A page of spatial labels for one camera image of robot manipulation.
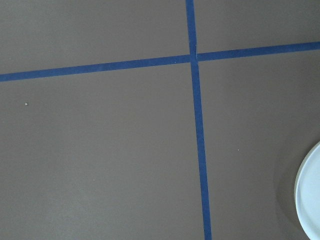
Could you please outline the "white round plate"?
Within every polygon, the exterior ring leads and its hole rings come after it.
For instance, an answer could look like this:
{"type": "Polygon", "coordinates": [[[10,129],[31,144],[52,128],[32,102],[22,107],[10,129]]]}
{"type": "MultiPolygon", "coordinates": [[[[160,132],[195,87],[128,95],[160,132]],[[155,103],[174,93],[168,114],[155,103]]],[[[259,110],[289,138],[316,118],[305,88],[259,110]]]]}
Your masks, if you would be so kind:
{"type": "Polygon", "coordinates": [[[303,159],[294,183],[294,203],[299,223],[310,240],[320,238],[320,144],[303,159]]]}

